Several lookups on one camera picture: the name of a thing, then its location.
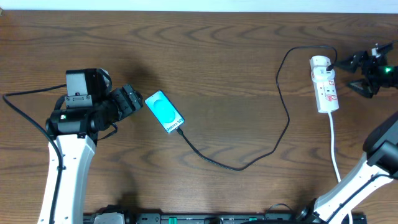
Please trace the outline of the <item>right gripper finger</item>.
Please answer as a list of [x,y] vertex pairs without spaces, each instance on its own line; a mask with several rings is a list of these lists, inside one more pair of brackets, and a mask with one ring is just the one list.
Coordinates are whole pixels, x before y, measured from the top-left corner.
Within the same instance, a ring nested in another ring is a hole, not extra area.
[[369,55],[366,51],[359,51],[344,60],[339,60],[335,62],[334,67],[342,69],[346,72],[355,73],[357,69],[362,66],[363,62],[368,58]]
[[374,93],[372,88],[366,83],[365,79],[351,81],[347,87],[365,98],[372,98]]

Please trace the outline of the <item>smartphone with teal screen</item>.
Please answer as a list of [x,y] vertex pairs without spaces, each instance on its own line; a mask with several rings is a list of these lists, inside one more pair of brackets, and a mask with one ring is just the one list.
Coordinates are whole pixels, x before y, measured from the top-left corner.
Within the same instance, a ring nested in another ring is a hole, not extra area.
[[183,116],[162,90],[148,97],[145,103],[167,133],[178,129],[185,122]]

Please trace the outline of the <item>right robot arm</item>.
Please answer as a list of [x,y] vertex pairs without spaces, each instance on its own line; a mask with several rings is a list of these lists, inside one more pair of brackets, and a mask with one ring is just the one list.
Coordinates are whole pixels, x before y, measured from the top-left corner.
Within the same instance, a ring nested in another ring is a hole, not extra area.
[[306,206],[296,220],[304,223],[353,223],[351,211],[375,190],[397,179],[397,113],[380,124],[365,140],[357,165],[341,177],[335,158],[335,130],[332,112],[339,108],[335,72],[331,60],[322,55],[310,59],[317,110],[330,122],[331,161],[338,184]]

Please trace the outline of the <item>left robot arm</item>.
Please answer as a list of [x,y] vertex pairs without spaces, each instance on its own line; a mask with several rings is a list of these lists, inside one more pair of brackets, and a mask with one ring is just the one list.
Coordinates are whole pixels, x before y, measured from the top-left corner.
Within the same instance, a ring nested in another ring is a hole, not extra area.
[[68,70],[67,94],[46,120],[49,172],[39,223],[83,223],[86,185],[98,134],[143,107],[130,84],[112,88],[102,68]]

